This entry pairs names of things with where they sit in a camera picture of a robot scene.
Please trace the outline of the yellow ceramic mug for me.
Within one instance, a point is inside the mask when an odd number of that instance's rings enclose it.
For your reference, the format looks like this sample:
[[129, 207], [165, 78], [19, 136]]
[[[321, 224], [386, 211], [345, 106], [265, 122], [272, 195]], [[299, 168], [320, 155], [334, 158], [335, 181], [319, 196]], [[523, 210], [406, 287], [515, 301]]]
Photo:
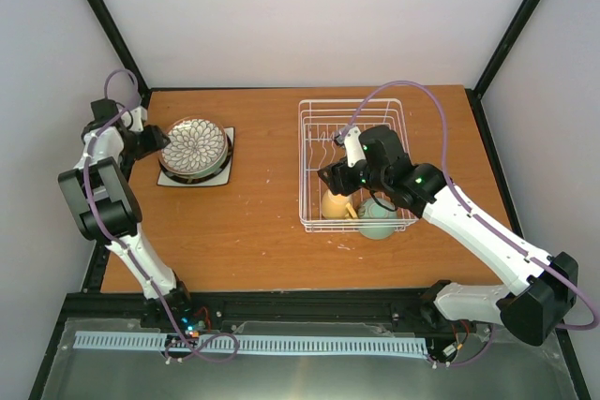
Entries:
[[321, 201], [321, 215], [327, 220], [357, 219], [353, 197], [333, 194], [326, 190]]

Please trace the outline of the floral patterned plate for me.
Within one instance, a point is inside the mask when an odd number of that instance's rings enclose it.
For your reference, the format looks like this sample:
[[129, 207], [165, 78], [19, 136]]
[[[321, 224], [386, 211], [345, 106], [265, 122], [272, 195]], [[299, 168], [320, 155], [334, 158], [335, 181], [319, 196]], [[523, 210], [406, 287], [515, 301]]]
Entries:
[[212, 173], [229, 152], [224, 128], [200, 117], [188, 117], [174, 123], [167, 137], [170, 143], [161, 150], [159, 161], [166, 170], [177, 175]]

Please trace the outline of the white wire dish rack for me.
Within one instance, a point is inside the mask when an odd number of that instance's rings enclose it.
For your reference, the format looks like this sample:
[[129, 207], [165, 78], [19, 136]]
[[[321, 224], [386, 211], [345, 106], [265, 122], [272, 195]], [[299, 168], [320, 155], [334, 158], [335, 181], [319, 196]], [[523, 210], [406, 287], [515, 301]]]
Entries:
[[308, 232], [384, 239], [417, 218], [396, 179], [413, 169], [395, 98], [306, 99], [299, 104], [299, 216]]

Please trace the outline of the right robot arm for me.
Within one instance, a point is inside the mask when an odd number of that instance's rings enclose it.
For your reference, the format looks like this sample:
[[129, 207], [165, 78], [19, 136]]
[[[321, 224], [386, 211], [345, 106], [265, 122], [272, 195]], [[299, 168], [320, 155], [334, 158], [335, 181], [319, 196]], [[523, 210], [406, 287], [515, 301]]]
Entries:
[[501, 280], [499, 286], [463, 286], [441, 282], [430, 293], [422, 315], [438, 319], [499, 324], [520, 341], [540, 346], [576, 303], [578, 263], [567, 253], [556, 256], [517, 236], [464, 197], [443, 172], [415, 165], [398, 134], [388, 126], [337, 134], [345, 156], [318, 171], [337, 195], [360, 189], [382, 193], [395, 209], [404, 209], [452, 236]]

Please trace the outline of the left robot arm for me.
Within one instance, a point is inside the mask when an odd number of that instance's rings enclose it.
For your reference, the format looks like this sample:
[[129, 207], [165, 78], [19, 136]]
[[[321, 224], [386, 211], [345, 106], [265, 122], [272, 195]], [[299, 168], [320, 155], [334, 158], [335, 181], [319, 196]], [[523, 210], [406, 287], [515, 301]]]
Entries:
[[143, 213], [121, 164], [164, 149], [171, 141], [132, 111], [102, 98], [91, 104], [93, 120], [82, 132], [82, 156], [58, 184], [82, 236], [102, 244], [127, 266], [142, 287], [151, 313], [174, 327], [194, 319], [195, 304], [185, 284], [164, 263], [142, 229]]

